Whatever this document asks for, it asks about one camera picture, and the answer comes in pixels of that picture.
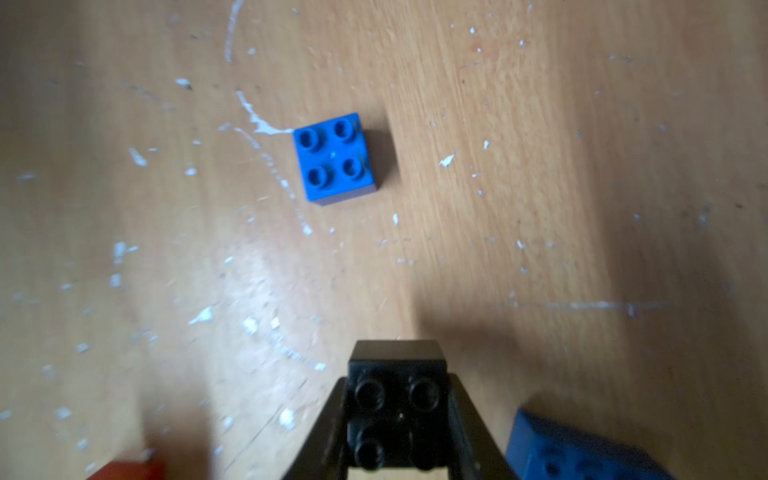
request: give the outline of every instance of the wooden floor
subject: wooden floor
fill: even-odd
[[[2,10],[0,478],[279,478],[417,337],[502,449],[525,405],[764,476],[767,3]],[[380,189],[309,204],[267,133],[349,112]]]

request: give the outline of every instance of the blue lego duplo brick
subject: blue lego duplo brick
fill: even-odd
[[[306,199],[334,204],[376,191],[358,114],[293,132]]]
[[[521,480],[674,480],[646,452],[518,410],[507,463]]]

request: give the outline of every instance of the white paint speck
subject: white paint speck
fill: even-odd
[[[248,335],[256,335],[256,332],[259,331],[259,324],[252,316],[248,316],[248,318],[243,320],[243,329],[245,329],[245,333]]]
[[[253,131],[254,134],[275,135],[275,134],[292,134],[293,133],[292,128],[278,130],[277,128],[271,127],[270,124],[268,124],[265,120],[262,120],[261,118],[259,118],[259,115],[257,115],[256,112],[253,111],[253,105],[248,103],[242,91],[237,90],[235,91],[235,93],[237,94],[237,98],[240,99],[240,103],[243,105],[243,108],[245,108],[245,111],[250,114],[250,123],[258,124],[257,129]]]
[[[45,375],[45,378],[49,380],[53,380],[56,378],[56,370],[53,369],[53,366],[51,365],[43,365],[43,368],[41,369],[43,372],[43,375]]]
[[[66,420],[72,416],[72,412],[67,407],[58,407],[56,409],[56,416],[59,420]]]
[[[123,255],[125,255],[125,242],[115,242],[113,263],[115,265],[123,263]]]
[[[174,82],[176,83],[176,85],[180,87],[184,87],[187,90],[192,90],[192,82],[190,82],[186,78],[177,78],[176,80],[174,80]]]
[[[455,157],[456,154],[450,154],[449,156],[443,158],[440,160],[440,165],[442,165],[445,168],[448,168],[448,166],[453,162],[453,157]]]
[[[157,452],[156,449],[144,449],[139,454],[139,460],[142,463],[149,462],[154,457],[155,452]]]
[[[243,0],[235,0],[232,2],[230,22],[227,25],[227,39],[224,41],[224,60],[226,60],[227,63],[232,63],[232,44],[235,41],[235,26],[237,25],[237,15],[240,13],[240,8],[242,6]]]
[[[224,417],[224,420],[221,421],[221,426],[224,428],[224,433],[227,433],[232,428],[232,425],[235,423],[235,419],[233,419],[230,416]]]
[[[205,307],[200,313],[197,314],[196,317],[194,317],[192,320],[189,321],[190,325],[194,325],[195,323],[200,322],[210,322],[214,315],[210,311],[211,307],[207,306]]]
[[[27,181],[27,180],[34,180],[37,177],[38,175],[34,171],[30,170],[29,172],[24,172],[23,174],[16,177],[16,180]]]
[[[291,409],[285,409],[280,413],[279,422],[286,429],[293,430],[294,419],[296,419],[296,412]]]
[[[141,154],[139,154],[135,148],[133,147],[129,148],[128,153],[131,154],[131,158],[133,158],[134,163],[136,165],[138,165],[139,167],[147,166],[147,159],[142,157]]]

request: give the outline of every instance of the white paint stain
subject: white paint stain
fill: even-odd
[[[259,331],[259,324],[252,316],[248,316],[248,318],[243,320],[243,329],[245,329],[245,333],[248,335],[256,335],[256,332]]]
[[[115,242],[113,263],[115,265],[123,263],[123,255],[125,255],[125,242]]]
[[[243,131],[241,128],[236,127],[234,130],[240,132],[248,140],[248,143],[250,143],[251,147],[253,147],[254,149],[260,148],[260,145],[248,133]],[[272,176],[275,177],[275,180],[280,182],[280,185],[288,193],[288,197],[293,203],[293,208],[296,211],[296,218],[298,218],[299,222],[301,223],[301,230],[304,232],[305,235],[312,235],[312,227],[309,226],[309,224],[306,222],[306,219],[304,218],[304,214],[301,213],[299,204],[298,202],[296,202],[296,195],[293,193],[293,189],[288,184],[288,180],[284,179],[283,176],[280,175],[280,172],[277,171],[277,168],[275,167],[275,160],[272,158],[271,155],[266,153],[262,153],[261,157],[266,161],[266,165],[270,168],[270,172],[272,172]]]
[[[243,6],[243,0],[232,2],[230,11],[230,23],[227,25],[227,39],[224,41],[224,60],[232,63],[232,44],[235,41],[235,27],[237,26],[237,15],[240,14],[240,8]]]
[[[296,419],[296,412],[291,409],[285,409],[280,413],[278,421],[280,424],[288,430],[293,430],[293,421]]]
[[[224,420],[221,421],[221,426],[224,428],[224,433],[227,433],[232,428],[232,425],[235,423],[235,419],[233,419],[230,416],[224,417]]]
[[[448,166],[453,162],[453,157],[455,157],[456,154],[450,154],[449,156],[443,158],[440,160],[440,165],[442,165],[445,168],[448,168]]]
[[[147,159],[142,157],[141,154],[139,154],[135,148],[133,147],[129,148],[128,153],[131,154],[131,158],[134,160],[134,163],[136,165],[138,165],[139,167],[147,166]]]
[[[58,407],[56,409],[56,416],[59,420],[66,420],[72,416],[72,412],[67,407]]]
[[[192,82],[186,78],[177,78],[174,80],[174,83],[180,87],[186,88],[187,90],[192,90]]]
[[[139,461],[142,463],[149,462],[152,457],[154,457],[154,454],[157,452],[156,449],[144,449],[139,454]]]
[[[23,182],[23,181],[34,180],[37,177],[38,177],[38,175],[34,171],[30,170],[29,172],[24,172],[23,174],[21,174],[18,177],[16,177],[16,180],[19,180],[19,181]]]
[[[205,307],[200,313],[197,314],[196,317],[189,321],[189,324],[194,325],[195,323],[200,322],[210,322],[214,317],[210,309],[211,307],[209,306]]]
[[[45,378],[48,380],[53,380],[56,378],[56,370],[54,370],[53,366],[51,365],[43,365],[41,371],[43,372],[43,375],[45,375]]]
[[[243,95],[243,92],[240,90],[235,91],[237,94],[237,98],[240,99],[240,103],[243,105],[243,108],[245,108],[245,111],[250,114],[250,123],[252,124],[258,124],[258,127],[256,130],[254,130],[254,134],[267,134],[267,135],[276,135],[276,134],[292,134],[293,129],[292,128],[286,128],[285,130],[278,130],[277,128],[271,127],[270,124],[268,124],[265,120],[262,120],[259,118],[259,115],[256,114],[256,112],[253,111],[253,105],[248,103],[248,100],[245,99],[245,95]]]

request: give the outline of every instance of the lego stud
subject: lego stud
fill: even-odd
[[[324,167],[312,168],[306,174],[306,181],[315,188],[325,188],[331,183],[331,175]]]
[[[365,379],[355,388],[355,400],[365,410],[375,412],[384,406],[384,385],[377,379]]]
[[[342,171],[344,174],[352,180],[359,180],[366,169],[362,165],[362,162],[357,157],[350,157],[344,160],[342,164]]]
[[[348,144],[355,137],[355,128],[347,118],[342,118],[333,124],[333,134],[336,138]]]
[[[299,132],[299,145],[306,151],[314,152],[320,149],[322,139],[314,128],[306,128]]]
[[[375,439],[363,439],[355,448],[355,462],[365,470],[378,470],[384,466],[384,447]]]
[[[440,403],[440,388],[434,380],[418,379],[411,384],[409,398],[414,408],[429,413]]]

